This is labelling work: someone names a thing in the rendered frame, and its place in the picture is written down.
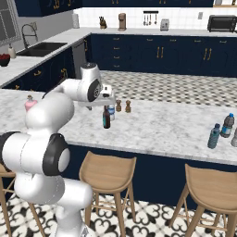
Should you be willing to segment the dark metal tap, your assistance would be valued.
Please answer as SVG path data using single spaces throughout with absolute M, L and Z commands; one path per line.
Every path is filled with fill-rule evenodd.
M 29 27 L 33 30 L 34 34 L 25 34 L 25 33 L 24 33 L 24 28 L 25 28 L 26 26 L 29 26 Z M 36 40 L 36 42 L 38 42 L 38 35 L 37 35 L 37 32 L 36 32 L 36 30 L 33 28 L 33 26 L 32 26 L 31 24 L 24 24 L 24 25 L 21 27 L 21 34 L 22 34 L 22 39 L 23 39 L 23 43 L 24 43 L 25 49 L 28 49 L 28 47 L 29 47 L 29 43 L 26 41 L 26 38 L 27 38 L 27 37 L 34 37 L 35 40 Z

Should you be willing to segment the dark brown glass bottle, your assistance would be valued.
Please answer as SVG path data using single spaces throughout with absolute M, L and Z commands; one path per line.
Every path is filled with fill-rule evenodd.
M 110 128 L 110 114 L 109 114 L 107 106 L 104 106 L 103 126 L 104 126 L 105 129 L 109 129 Z

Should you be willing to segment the wooden wall shelf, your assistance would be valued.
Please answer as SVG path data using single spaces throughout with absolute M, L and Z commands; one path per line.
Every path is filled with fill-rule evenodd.
M 213 7 L 237 7 L 237 0 L 214 0 Z

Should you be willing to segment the window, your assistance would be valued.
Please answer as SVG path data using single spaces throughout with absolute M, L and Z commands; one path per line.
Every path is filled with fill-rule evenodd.
M 0 47 L 20 40 L 11 0 L 0 0 Z

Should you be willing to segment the black sink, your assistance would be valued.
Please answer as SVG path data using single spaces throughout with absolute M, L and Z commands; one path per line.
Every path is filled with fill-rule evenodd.
M 64 45 L 66 45 L 66 43 L 39 43 L 30 48 L 17 52 L 17 55 L 44 57 Z

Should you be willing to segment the grey dishwasher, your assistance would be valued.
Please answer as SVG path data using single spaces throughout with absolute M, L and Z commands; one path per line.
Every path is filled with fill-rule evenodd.
M 81 79 L 81 66 L 86 62 L 84 40 L 79 40 L 72 45 L 72 54 L 74 60 L 75 77 Z

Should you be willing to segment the teal plastic bottle blue cap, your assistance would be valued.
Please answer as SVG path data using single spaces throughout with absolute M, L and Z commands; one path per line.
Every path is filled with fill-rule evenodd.
M 211 130 L 207 147 L 210 149 L 214 149 L 217 146 L 218 143 L 218 137 L 220 134 L 220 125 L 218 123 L 215 124 L 214 128 Z

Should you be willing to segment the pink glass bottle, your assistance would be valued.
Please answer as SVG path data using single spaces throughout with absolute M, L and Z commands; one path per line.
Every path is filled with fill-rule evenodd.
M 35 100 L 30 94 L 27 97 L 27 101 L 25 102 L 25 109 L 29 110 L 31 107 L 36 105 L 38 103 L 37 100 Z

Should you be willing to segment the grey bottle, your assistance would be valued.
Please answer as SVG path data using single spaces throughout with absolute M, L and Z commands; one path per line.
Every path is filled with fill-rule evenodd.
M 237 147 L 237 128 L 235 129 L 233 138 L 232 138 L 232 140 L 231 140 L 231 145 L 232 145 L 233 147 Z

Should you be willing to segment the black toaster oven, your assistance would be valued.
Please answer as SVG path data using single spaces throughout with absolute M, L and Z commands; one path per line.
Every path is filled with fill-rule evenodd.
M 207 29 L 209 31 L 234 32 L 237 17 L 234 15 L 210 15 Z

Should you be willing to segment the white paper towel roll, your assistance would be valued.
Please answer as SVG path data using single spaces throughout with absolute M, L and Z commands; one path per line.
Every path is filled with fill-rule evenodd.
M 72 14 L 72 23 L 73 23 L 74 29 L 78 29 L 80 27 L 78 14 L 75 14 L 75 13 Z

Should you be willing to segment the navy island counter panel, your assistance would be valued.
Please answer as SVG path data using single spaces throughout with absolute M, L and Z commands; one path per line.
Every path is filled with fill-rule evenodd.
M 69 145 L 70 161 L 63 178 L 77 180 L 81 163 L 88 151 L 97 155 L 137 157 L 132 179 L 133 196 L 136 201 L 175 206 L 185 184 L 185 164 L 194 168 L 211 168 L 221 171 L 237 171 L 237 165 L 220 164 L 171 156 L 153 156 L 109 150 L 81 145 Z

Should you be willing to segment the dark plastic bottle blue cap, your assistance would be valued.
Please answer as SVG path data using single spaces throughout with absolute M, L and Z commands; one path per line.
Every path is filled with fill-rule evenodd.
M 231 135 L 231 129 L 234 124 L 234 116 L 230 113 L 225 119 L 220 132 L 220 135 L 224 138 L 228 138 Z

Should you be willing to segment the rail with hanging tools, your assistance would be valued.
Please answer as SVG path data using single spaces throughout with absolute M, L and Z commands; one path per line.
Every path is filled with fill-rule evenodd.
M 158 10 L 145 10 L 143 12 L 143 25 L 152 26 L 157 24 Z

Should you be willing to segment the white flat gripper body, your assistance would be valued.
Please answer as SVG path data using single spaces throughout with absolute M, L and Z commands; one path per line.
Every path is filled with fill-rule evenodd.
M 113 106 L 116 103 L 116 98 L 111 97 L 98 97 L 93 102 L 79 102 L 79 106 Z

